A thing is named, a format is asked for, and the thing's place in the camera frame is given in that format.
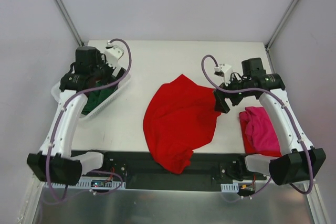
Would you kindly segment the white plastic basket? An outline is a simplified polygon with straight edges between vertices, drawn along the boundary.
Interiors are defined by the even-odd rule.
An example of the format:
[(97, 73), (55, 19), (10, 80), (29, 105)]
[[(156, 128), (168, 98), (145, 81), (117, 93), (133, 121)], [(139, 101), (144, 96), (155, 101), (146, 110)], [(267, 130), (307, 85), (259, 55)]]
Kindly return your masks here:
[[(119, 79), (126, 72), (126, 69), (122, 67), (116, 67), (112, 74), (112, 80), (115, 78)], [(125, 87), (130, 82), (131, 75), (128, 73), (127, 76), (121, 80), (116, 86), (110, 87), (108, 89), (98, 90), (90, 92), (87, 104), (84, 106), (79, 121), (87, 121), (96, 117), (100, 112), (102, 112), (110, 103), (112, 103), (120, 93), (125, 89)], [(58, 102), (60, 96), (59, 90), (60, 82), (56, 83), (51, 89), (51, 95)]]

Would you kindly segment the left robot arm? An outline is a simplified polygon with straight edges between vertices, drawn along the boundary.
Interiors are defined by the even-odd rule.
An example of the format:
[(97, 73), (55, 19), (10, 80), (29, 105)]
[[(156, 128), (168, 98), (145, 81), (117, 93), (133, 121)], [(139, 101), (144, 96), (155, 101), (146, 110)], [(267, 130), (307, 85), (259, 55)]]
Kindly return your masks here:
[(46, 140), (36, 154), (27, 157), (29, 168), (41, 182), (75, 185), (92, 170), (99, 176), (110, 173), (111, 163), (103, 154), (88, 151), (73, 157), (71, 147), (80, 116), (93, 115), (117, 90), (117, 85), (103, 88), (116, 80), (113, 72), (97, 48), (76, 49), (75, 61), (60, 81), (58, 108)]

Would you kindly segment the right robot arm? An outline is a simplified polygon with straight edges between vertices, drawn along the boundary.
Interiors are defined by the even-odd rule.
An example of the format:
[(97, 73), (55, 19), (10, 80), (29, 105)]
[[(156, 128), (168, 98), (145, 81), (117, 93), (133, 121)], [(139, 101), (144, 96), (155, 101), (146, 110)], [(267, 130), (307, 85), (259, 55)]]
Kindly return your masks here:
[(236, 166), (236, 174), (248, 179), (255, 172), (270, 176), (277, 185), (312, 180), (326, 160), (322, 148), (315, 148), (302, 130), (289, 104), (285, 85), (276, 73), (267, 73), (260, 58), (241, 63), (243, 76), (237, 79), (228, 64), (216, 64), (214, 73), (223, 78), (214, 91), (215, 110), (228, 113), (245, 97), (255, 97), (266, 110), (279, 141), (281, 157), (251, 154)]

